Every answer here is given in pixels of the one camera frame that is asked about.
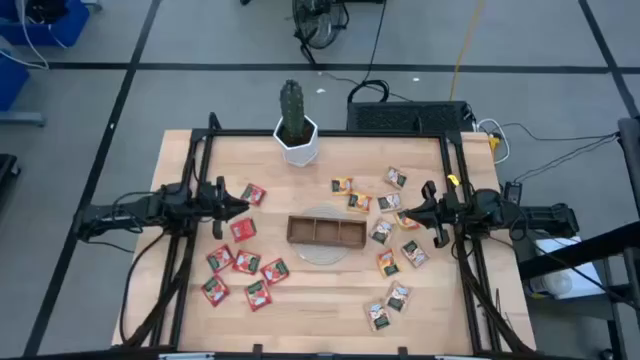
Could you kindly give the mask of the white box device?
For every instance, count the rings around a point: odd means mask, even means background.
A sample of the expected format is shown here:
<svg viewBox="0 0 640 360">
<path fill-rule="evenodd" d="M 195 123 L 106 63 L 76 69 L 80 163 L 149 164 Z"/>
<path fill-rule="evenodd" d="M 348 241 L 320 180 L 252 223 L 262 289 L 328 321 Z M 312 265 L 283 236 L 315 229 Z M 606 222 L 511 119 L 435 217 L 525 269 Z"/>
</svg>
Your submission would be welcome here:
<svg viewBox="0 0 640 360">
<path fill-rule="evenodd" d="M 539 239 L 535 241 L 536 254 L 544 255 L 547 252 L 560 250 L 581 241 L 582 239 L 579 236 Z M 595 266 L 592 263 L 585 263 L 579 265 L 576 271 L 564 269 L 524 281 L 525 294 L 534 299 L 567 300 L 604 293 L 602 289 L 585 279 L 578 272 L 591 278 L 598 285 L 602 284 Z"/>
</svg>

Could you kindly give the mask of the wooden three-compartment tray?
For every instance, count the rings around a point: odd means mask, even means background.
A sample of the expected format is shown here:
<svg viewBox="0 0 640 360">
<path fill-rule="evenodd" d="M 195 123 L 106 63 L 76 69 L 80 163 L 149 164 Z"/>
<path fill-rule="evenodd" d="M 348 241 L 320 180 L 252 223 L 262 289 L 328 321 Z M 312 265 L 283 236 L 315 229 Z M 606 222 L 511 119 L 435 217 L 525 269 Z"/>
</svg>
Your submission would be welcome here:
<svg viewBox="0 0 640 360">
<path fill-rule="evenodd" d="M 291 215 L 288 218 L 286 240 L 291 244 L 363 249 L 367 241 L 367 223 Z"/>
</svg>

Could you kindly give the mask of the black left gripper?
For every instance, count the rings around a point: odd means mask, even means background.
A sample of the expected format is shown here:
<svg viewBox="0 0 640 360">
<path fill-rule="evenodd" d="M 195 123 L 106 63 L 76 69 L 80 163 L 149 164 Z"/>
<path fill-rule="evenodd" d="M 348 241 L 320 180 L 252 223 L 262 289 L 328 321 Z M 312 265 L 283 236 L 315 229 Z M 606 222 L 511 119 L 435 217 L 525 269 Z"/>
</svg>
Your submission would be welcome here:
<svg viewBox="0 0 640 360">
<path fill-rule="evenodd" d="M 213 221 L 212 234 L 215 239 L 223 238 L 224 221 L 229 221 L 250 209 L 248 201 L 236 198 L 226 190 L 223 176 L 217 176 L 214 183 L 201 180 L 198 183 L 196 198 L 200 211 Z"/>
</svg>

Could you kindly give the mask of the round woven placemat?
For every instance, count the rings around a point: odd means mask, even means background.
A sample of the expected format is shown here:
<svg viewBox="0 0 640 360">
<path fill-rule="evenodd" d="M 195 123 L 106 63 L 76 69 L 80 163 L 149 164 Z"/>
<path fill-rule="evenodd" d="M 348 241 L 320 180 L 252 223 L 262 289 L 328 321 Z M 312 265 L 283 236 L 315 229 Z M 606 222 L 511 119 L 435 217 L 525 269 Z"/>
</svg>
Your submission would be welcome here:
<svg viewBox="0 0 640 360">
<path fill-rule="evenodd" d="M 321 204 L 304 210 L 302 215 L 338 219 L 343 216 L 343 213 L 338 211 L 331 204 Z M 305 244 L 292 244 L 291 247 L 300 258 L 308 263 L 319 266 L 335 264 L 346 257 L 349 253 L 349 249 L 345 247 Z"/>
</svg>

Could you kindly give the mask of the black computer case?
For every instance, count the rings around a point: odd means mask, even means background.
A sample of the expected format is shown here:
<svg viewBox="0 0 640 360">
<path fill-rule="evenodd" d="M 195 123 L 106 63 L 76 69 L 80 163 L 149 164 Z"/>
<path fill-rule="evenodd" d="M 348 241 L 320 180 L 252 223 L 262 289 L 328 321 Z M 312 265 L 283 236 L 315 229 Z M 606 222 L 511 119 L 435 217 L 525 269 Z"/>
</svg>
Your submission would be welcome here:
<svg viewBox="0 0 640 360">
<path fill-rule="evenodd" d="M 349 131 L 473 132 L 476 117 L 464 101 L 353 102 Z"/>
</svg>

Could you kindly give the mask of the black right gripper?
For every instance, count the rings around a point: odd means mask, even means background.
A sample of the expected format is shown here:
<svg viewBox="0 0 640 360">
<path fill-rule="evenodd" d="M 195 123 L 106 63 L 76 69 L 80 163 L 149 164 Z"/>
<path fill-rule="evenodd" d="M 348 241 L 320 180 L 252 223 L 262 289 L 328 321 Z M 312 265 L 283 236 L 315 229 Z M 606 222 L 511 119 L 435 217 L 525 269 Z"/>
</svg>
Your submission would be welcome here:
<svg viewBox="0 0 640 360">
<path fill-rule="evenodd" d="M 450 242 L 449 234 L 444 226 L 455 225 L 462 211 L 462 205 L 455 191 L 456 186 L 451 182 L 450 184 L 453 189 L 445 192 L 437 200 L 435 198 L 436 185 L 432 180 L 428 180 L 421 190 L 425 201 L 413 209 L 404 210 L 405 215 L 418 222 L 420 226 L 435 231 L 433 242 L 436 248 L 444 248 Z"/>
</svg>

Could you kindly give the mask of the large blue bin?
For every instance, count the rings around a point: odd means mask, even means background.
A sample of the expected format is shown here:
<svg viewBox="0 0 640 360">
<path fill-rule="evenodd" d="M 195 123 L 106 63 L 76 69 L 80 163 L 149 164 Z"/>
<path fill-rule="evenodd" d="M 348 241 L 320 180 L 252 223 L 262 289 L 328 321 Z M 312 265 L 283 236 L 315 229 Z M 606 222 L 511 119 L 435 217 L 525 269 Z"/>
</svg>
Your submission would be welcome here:
<svg viewBox="0 0 640 360">
<path fill-rule="evenodd" d="M 28 45 L 19 22 L 20 0 L 0 0 L 0 36 L 12 45 Z M 29 39 L 34 46 L 72 47 L 75 45 L 88 19 L 89 10 L 81 0 L 65 0 L 68 13 L 55 23 L 27 23 Z"/>
</svg>

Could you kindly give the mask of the green cactus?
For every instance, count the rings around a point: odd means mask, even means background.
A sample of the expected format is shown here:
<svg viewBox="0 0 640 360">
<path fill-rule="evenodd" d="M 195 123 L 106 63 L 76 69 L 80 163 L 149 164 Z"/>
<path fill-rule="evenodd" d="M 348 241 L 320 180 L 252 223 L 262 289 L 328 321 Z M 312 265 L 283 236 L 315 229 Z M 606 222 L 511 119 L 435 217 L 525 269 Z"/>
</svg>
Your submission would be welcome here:
<svg viewBox="0 0 640 360">
<path fill-rule="evenodd" d="M 304 99 L 302 88 L 295 80 L 286 80 L 280 90 L 282 115 L 281 135 L 288 146 L 297 146 L 304 137 Z"/>
</svg>

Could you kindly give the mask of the grey cart base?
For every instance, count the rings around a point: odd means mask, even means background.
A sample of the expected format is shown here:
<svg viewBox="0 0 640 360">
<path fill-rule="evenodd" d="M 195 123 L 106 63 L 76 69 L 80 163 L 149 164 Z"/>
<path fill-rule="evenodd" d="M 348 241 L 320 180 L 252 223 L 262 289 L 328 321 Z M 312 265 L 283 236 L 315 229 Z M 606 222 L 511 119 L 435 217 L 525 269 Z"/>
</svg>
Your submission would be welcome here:
<svg viewBox="0 0 640 360">
<path fill-rule="evenodd" d="M 46 119 L 37 112 L 0 111 L 0 125 L 32 125 L 44 127 Z"/>
</svg>

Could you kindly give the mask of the small blue bin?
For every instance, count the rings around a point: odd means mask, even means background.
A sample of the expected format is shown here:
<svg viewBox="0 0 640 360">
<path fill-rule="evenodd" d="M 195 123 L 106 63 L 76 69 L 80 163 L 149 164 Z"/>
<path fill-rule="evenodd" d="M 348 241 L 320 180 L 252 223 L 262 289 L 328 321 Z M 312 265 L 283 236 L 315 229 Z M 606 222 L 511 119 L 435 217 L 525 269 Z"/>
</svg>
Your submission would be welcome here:
<svg viewBox="0 0 640 360">
<path fill-rule="evenodd" d="M 10 59 L 6 51 L 0 49 L 0 111 L 11 108 L 28 79 L 26 66 Z"/>
</svg>

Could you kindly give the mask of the black cart frame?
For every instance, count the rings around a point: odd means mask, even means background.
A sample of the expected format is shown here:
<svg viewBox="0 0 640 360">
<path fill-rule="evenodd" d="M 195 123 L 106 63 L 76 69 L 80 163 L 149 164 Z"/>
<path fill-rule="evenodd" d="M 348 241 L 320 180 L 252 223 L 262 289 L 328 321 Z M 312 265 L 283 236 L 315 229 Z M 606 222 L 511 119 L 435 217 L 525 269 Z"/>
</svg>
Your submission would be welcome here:
<svg viewBox="0 0 640 360">
<path fill-rule="evenodd" d="M 617 307 L 625 304 L 635 311 L 640 330 L 640 115 L 618 121 L 619 144 L 626 162 L 639 220 L 551 253 L 526 260 L 520 265 L 521 277 L 536 276 L 570 269 L 596 260 L 605 261 L 614 255 L 623 257 L 628 282 L 623 285 L 605 284 L 602 296 L 581 300 L 586 305 L 607 302 L 611 311 L 608 321 L 613 360 L 628 360 L 625 350 L 622 317 Z"/>
</svg>

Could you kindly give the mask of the black floor fan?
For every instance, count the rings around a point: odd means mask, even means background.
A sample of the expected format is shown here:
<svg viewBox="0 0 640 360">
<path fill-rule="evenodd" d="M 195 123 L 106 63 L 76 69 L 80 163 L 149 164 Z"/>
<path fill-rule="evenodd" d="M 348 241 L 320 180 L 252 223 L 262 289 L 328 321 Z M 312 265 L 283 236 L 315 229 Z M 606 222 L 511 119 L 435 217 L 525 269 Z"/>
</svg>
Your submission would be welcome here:
<svg viewBox="0 0 640 360">
<path fill-rule="evenodd" d="M 347 28 L 350 15 L 343 0 L 292 0 L 294 37 L 300 51 L 312 65 L 316 60 L 313 50 L 332 45 Z"/>
</svg>

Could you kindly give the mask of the white hexagonal plant pot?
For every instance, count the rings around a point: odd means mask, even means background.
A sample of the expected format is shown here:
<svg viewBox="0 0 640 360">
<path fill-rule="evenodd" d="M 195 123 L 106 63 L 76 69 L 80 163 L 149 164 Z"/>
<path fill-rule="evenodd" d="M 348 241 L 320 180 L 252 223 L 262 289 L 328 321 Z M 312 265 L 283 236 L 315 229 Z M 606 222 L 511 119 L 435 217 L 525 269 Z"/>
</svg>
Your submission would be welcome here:
<svg viewBox="0 0 640 360">
<path fill-rule="evenodd" d="M 311 134 L 309 139 L 301 145 L 289 146 L 280 137 L 283 129 L 284 120 L 280 118 L 275 130 L 273 131 L 273 137 L 280 145 L 284 160 L 289 164 L 296 167 L 305 167 L 310 164 L 318 154 L 318 127 L 317 124 L 312 121 L 308 116 L 305 117 L 305 124 L 311 127 Z"/>
</svg>

